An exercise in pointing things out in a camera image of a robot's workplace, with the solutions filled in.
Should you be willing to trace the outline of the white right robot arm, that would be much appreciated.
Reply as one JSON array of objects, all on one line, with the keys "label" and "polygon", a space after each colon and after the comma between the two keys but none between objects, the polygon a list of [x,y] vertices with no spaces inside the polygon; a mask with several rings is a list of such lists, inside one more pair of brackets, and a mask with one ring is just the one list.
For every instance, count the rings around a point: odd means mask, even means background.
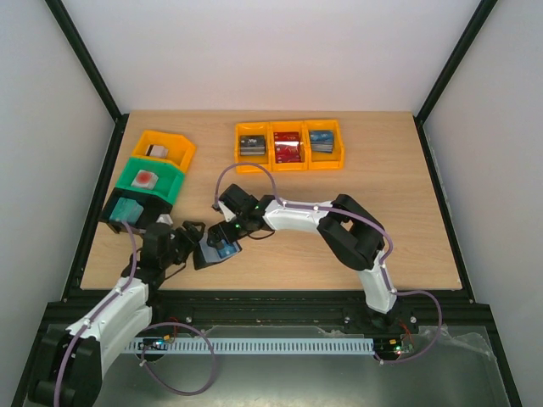
[{"label": "white right robot arm", "polygon": [[221,263],[241,251],[239,240],[257,231],[303,231],[320,235],[336,259],[354,270],[365,292],[372,326],[388,332],[400,321],[397,294],[385,264],[393,244],[383,226],[351,196],[322,203],[261,199],[232,184],[216,197],[213,209],[224,221],[199,242],[201,265]]}]

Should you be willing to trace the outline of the black card holder wallet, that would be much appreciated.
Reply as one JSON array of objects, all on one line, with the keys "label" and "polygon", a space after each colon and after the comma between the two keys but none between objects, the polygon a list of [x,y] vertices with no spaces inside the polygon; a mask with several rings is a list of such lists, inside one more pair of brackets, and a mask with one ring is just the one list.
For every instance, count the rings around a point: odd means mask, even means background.
[{"label": "black card holder wallet", "polygon": [[[202,269],[210,267],[212,265],[218,265],[218,264],[220,264],[220,263],[227,260],[226,259],[224,261],[221,261],[219,259],[217,251],[207,244],[207,238],[208,238],[208,233],[205,232],[204,235],[202,236],[202,238],[199,240],[200,246],[201,246],[202,251],[204,253],[205,262],[204,263],[193,263],[193,267],[194,267],[195,270],[202,270]],[[242,251],[242,248],[240,247],[239,244],[238,244],[238,246],[239,246],[239,252],[238,253],[240,253]]]}]

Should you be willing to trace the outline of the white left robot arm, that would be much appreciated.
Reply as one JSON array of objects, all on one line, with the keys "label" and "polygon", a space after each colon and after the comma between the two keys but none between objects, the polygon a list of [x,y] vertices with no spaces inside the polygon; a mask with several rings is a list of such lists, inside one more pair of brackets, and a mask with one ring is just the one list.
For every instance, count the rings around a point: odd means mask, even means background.
[{"label": "white left robot arm", "polygon": [[172,265],[182,265],[204,235],[202,222],[147,226],[143,245],[128,226],[132,253],[114,287],[82,318],[51,326],[38,345],[27,398],[41,406],[91,406],[125,347],[150,327],[156,295]]}]

